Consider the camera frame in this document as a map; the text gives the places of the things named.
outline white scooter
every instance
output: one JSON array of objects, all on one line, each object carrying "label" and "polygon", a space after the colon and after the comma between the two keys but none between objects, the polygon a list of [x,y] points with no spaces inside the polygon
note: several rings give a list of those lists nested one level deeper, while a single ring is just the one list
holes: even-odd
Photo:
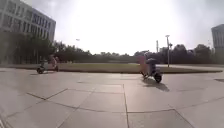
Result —
[{"label": "white scooter", "polygon": [[152,66],[151,64],[154,63],[154,59],[148,59],[146,61],[146,64],[148,65],[148,71],[147,74],[144,74],[141,72],[143,77],[146,79],[148,77],[153,77],[157,83],[160,83],[162,81],[162,73],[160,72],[159,68],[156,68],[155,64]]}]

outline building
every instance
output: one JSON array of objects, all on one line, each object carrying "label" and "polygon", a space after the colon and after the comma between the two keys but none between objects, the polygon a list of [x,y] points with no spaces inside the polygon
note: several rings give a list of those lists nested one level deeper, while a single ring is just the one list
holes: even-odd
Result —
[{"label": "building", "polygon": [[0,29],[54,40],[56,22],[20,0],[0,0]]},{"label": "building", "polygon": [[224,61],[224,24],[212,28],[213,46],[219,60]]}]

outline scooter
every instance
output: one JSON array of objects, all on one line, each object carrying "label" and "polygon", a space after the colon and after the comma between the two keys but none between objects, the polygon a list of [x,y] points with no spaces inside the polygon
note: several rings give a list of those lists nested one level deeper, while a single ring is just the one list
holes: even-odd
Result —
[{"label": "scooter", "polygon": [[146,61],[146,64],[148,66],[148,71],[146,74],[144,74],[143,72],[141,72],[141,74],[143,75],[145,79],[148,77],[153,77],[157,83],[160,83],[162,81],[162,73],[160,72],[159,68],[156,68],[155,63],[157,63],[155,59],[153,58],[148,59]]},{"label": "scooter", "polygon": [[157,83],[160,83],[162,81],[162,73],[160,72],[160,69],[158,69],[158,68],[156,68],[152,72],[150,72],[148,70],[147,74],[144,74],[143,72],[141,72],[141,74],[144,77],[144,79],[147,79],[149,77],[153,77]]},{"label": "scooter", "polygon": [[[44,71],[47,70],[47,69],[45,68],[45,62],[47,62],[47,61],[41,61],[40,66],[37,67],[36,71],[37,71],[38,74],[43,74]],[[56,72],[59,71],[58,65],[54,68],[54,71],[56,71]]]}]

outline bright sky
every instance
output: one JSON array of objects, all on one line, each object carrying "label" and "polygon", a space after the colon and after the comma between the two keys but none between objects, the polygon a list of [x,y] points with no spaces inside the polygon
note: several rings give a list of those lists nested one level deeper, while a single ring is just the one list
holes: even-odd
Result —
[{"label": "bright sky", "polygon": [[156,51],[172,44],[212,46],[224,23],[222,0],[23,0],[56,20],[55,40],[91,53]]}]

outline window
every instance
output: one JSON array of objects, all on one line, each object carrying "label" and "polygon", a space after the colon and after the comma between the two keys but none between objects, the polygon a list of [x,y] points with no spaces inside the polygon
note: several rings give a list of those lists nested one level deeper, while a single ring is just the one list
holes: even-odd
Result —
[{"label": "window", "polygon": [[50,29],[50,28],[51,28],[51,23],[49,22],[49,23],[48,23],[48,29]]},{"label": "window", "polygon": [[39,17],[39,25],[41,25],[41,24],[42,24],[42,18]]},{"label": "window", "polygon": [[44,22],[45,22],[45,19],[42,19],[42,24],[41,24],[42,27],[44,27]]},{"label": "window", "polygon": [[37,15],[36,15],[36,14],[33,14],[32,22],[33,22],[33,23],[36,23],[36,19],[37,19]]},{"label": "window", "polygon": [[6,0],[0,0],[0,10],[4,10],[6,5]]},{"label": "window", "polygon": [[18,16],[20,12],[20,6],[18,6],[17,11],[16,11],[16,15]]},{"label": "window", "polygon": [[21,20],[14,18],[14,20],[13,20],[13,31],[14,32],[19,32],[20,31],[20,26],[21,26]]},{"label": "window", "polygon": [[45,35],[46,35],[46,30],[44,30],[44,35],[43,35],[43,38],[44,38],[44,39],[45,39],[45,37],[46,37]]},{"label": "window", "polygon": [[34,34],[34,25],[31,25],[31,33]]},{"label": "window", "polygon": [[40,37],[43,37],[43,29],[40,29]]},{"label": "window", "polygon": [[27,19],[28,21],[31,21],[31,19],[32,19],[32,15],[33,15],[33,13],[32,13],[30,10],[27,10],[27,11],[26,11],[26,19]]},{"label": "window", "polygon": [[26,22],[23,22],[23,32],[26,31]]},{"label": "window", "polygon": [[10,28],[12,26],[12,17],[8,15],[4,15],[3,27]]},{"label": "window", "polygon": [[45,25],[44,25],[44,27],[47,28],[47,20],[45,21]]},{"label": "window", "polygon": [[26,32],[29,33],[30,32],[30,24],[27,23],[27,29]]},{"label": "window", "polygon": [[16,11],[16,4],[13,3],[12,1],[9,1],[7,6],[7,11],[14,14]]},{"label": "window", "polygon": [[23,17],[23,13],[24,13],[24,8],[22,8],[21,10],[20,17]]},{"label": "window", "polygon": [[37,29],[37,36],[39,37],[40,36],[40,28],[38,27]]}]

